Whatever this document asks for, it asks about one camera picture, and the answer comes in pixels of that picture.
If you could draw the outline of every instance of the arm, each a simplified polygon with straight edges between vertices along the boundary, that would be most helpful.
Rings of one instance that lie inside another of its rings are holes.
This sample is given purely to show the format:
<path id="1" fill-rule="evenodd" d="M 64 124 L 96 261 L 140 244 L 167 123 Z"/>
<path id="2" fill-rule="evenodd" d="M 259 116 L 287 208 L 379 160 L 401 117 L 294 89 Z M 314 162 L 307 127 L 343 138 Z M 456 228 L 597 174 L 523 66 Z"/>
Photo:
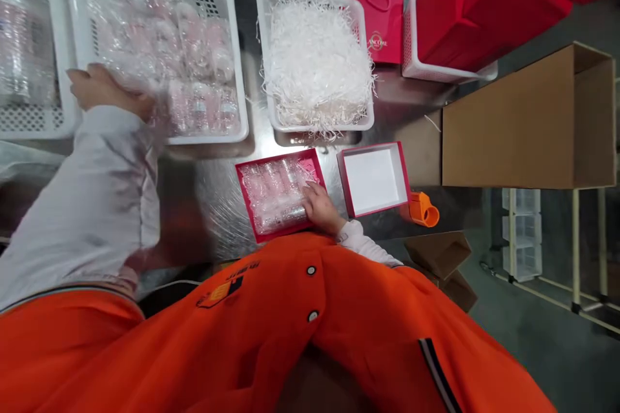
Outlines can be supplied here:
<path id="1" fill-rule="evenodd" d="M 304 187 L 303 191 L 304 208 L 310 221 L 324 232 L 335 236 L 340 245 L 389 268 L 402 266 L 399 260 L 364 235 L 359 221 L 347 222 L 342 218 L 323 187 L 308 183 L 308 187 Z"/>
<path id="2" fill-rule="evenodd" d="M 74 152 L 41 192 L 0 257 L 0 311 L 76 283 L 131 295 L 135 252 L 159 239 L 152 101 L 123 91 L 105 69 L 72 71 L 87 110 Z"/>
<path id="3" fill-rule="evenodd" d="M 378 246 L 370 237 L 364 235 L 359 221 L 348 221 L 336 236 L 336 241 L 344 248 L 354 251 L 369 260 L 382 263 L 388 268 L 402 266 L 402 262 Z"/>

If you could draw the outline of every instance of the white sleeve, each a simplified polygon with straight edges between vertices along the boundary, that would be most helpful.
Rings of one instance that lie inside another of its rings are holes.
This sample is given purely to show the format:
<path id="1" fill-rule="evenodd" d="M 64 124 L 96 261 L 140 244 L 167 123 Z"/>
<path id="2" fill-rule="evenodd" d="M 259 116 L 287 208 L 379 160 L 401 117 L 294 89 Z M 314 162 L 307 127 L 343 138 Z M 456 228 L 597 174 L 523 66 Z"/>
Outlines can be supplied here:
<path id="1" fill-rule="evenodd" d="M 336 241 L 344 248 L 389 268 L 403 265 L 401 261 L 387 253 L 370 237 L 365 236 L 364 228 L 359 221 L 352 220 L 346 223 L 338 233 Z"/>
<path id="2" fill-rule="evenodd" d="M 140 253 L 159 241 L 151 128 L 115 106 L 84 116 L 74 151 L 0 257 L 0 310 L 72 283 L 133 289 Z"/>

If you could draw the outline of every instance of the metal table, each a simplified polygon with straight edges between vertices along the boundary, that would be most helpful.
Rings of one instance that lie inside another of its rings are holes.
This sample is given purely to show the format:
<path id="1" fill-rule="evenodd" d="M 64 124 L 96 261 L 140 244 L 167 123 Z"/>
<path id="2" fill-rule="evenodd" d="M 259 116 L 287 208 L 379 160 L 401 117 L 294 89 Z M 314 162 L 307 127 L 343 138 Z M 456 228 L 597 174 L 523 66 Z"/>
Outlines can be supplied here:
<path id="1" fill-rule="evenodd" d="M 167 265 L 222 261 L 242 257 L 256 249 L 234 165 L 301 150 L 310 142 L 305 134 L 284 134 L 272 129 L 265 95 L 260 89 L 261 49 L 256 40 L 256 0 L 235 0 L 235 8 L 250 134 L 237 144 L 168 147 L 160 163 L 159 185 L 161 242 Z M 332 145 L 317 147 L 328 192 L 343 215 L 346 215 L 346 208 L 336 153 L 349 146 L 394 141 L 399 128 L 443 106 L 453 91 L 448 85 L 403 79 L 398 68 L 379 68 L 377 72 L 374 127 L 363 133 L 344 134 Z M 425 149 L 424 143 L 416 148 L 421 157 Z M 438 154 L 433 169 L 439 172 Z M 393 209 L 363 217 L 361 222 L 366 233 L 379 240 L 462 229 L 468 207 L 473 205 L 475 210 L 480 198 L 472 195 L 471 190 L 446 190 L 437 185 L 424 191 L 440 210 L 437 227 L 429 230 L 408 223 Z"/>

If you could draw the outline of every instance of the plastic wrap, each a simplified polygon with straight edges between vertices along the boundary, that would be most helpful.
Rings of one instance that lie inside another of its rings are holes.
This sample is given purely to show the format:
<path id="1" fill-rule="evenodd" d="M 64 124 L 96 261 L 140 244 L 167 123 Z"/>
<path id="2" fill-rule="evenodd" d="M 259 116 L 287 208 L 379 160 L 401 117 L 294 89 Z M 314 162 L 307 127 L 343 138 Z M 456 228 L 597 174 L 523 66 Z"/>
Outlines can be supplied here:
<path id="1" fill-rule="evenodd" d="M 45 0 L 0 0 L 0 105 L 56 98 L 52 21 Z"/>
<path id="2" fill-rule="evenodd" d="M 168 136 L 240 129 L 228 20 L 191 0 L 88 0 L 99 60 L 132 92 L 156 98 Z"/>
<path id="3" fill-rule="evenodd" d="M 301 188 L 318 182 L 312 160 L 285 158 L 241 167 L 257 234 L 273 234 L 307 221 Z"/>

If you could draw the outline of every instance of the white shredded paper strand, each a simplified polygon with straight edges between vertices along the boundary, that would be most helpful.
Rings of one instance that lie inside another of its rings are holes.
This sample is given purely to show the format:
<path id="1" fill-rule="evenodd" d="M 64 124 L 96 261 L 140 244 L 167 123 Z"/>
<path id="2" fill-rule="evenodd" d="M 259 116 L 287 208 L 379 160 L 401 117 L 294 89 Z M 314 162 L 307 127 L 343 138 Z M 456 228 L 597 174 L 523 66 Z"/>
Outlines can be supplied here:
<path id="1" fill-rule="evenodd" d="M 271 10 L 271 59 L 264 90 L 284 126 L 310 126 L 334 140 L 372 101 L 376 76 L 348 8 L 327 1 L 279 0 Z"/>

